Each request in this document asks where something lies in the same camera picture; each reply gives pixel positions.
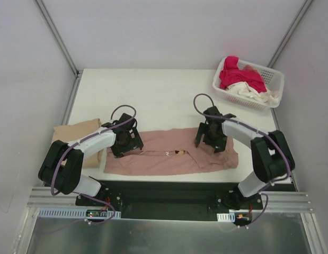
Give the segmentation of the dusty pink printed t shirt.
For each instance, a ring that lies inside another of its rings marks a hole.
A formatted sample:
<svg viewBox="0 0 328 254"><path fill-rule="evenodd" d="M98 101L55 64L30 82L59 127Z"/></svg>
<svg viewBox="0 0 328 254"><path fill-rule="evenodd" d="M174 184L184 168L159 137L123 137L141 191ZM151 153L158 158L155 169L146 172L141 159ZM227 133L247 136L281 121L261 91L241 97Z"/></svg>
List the dusty pink printed t shirt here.
<svg viewBox="0 0 328 254"><path fill-rule="evenodd" d="M127 152L115 158L107 153L104 173L124 176L170 176L236 168L238 153L232 138L227 139L223 152L194 141L197 128L170 129L141 132L143 148Z"/></svg>

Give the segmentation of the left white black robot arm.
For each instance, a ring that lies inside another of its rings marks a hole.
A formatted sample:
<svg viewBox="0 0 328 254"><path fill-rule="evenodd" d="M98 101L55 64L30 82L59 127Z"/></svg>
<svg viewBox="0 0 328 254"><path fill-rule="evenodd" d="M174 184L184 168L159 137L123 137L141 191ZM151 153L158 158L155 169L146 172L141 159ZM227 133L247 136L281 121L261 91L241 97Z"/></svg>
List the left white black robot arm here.
<svg viewBox="0 0 328 254"><path fill-rule="evenodd" d="M84 160L105 148L111 149L113 157L122 158L127 152L143 146L137 120L124 113L120 119L108 122L76 141L56 140L48 150L38 178L51 186L54 195L82 194L93 205L100 206L106 200L104 187L99 181L82 175Z"/></svg>

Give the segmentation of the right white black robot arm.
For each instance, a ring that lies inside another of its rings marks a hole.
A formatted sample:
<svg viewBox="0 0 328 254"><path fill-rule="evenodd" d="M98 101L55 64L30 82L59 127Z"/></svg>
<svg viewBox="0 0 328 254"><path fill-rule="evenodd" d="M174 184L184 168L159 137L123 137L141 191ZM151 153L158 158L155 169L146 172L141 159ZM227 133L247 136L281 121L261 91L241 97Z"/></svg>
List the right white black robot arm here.
<svg viewBox="0 0 328 254"><path fill-rule="evenodd" d="M216 106L197 111L205 117L200 123L195 146L200 142L214 148L214 153L225 151L230 137L251 149L253 171L221 203L233 210L246 208L252 199L268 186L290 177L295 162L281 131L265 133L239 120L233 114L222 115Z"/></svg>

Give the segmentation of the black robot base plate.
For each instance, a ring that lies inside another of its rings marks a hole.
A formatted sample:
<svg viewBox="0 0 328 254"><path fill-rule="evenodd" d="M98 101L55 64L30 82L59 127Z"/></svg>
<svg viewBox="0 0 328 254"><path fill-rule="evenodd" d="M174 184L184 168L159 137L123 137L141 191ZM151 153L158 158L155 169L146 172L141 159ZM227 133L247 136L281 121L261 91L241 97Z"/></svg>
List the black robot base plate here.
<svg viewBox="0 0 328 254"><path fill-rule="evenodd" d="M232 183L175 183L101 181L94 197L75 190L75 205L87 207L85 218L93 222L110 219L200 221L219 220L243 210L249 219L263 208L261 195L242 197Z"/></svg>

